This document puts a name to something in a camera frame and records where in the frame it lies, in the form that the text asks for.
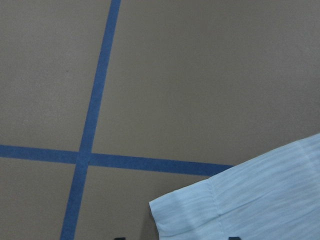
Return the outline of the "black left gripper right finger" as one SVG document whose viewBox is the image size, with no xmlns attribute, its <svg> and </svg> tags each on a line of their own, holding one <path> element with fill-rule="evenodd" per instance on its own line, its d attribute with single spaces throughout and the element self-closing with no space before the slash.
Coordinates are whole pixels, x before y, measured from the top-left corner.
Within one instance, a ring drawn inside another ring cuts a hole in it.
<svg viewBox="0 0 320 240">
<path fill-rule="evenodd" d="M 228 240 L 242 240 L 239 236 L 229 236 Z"/>
</svg>

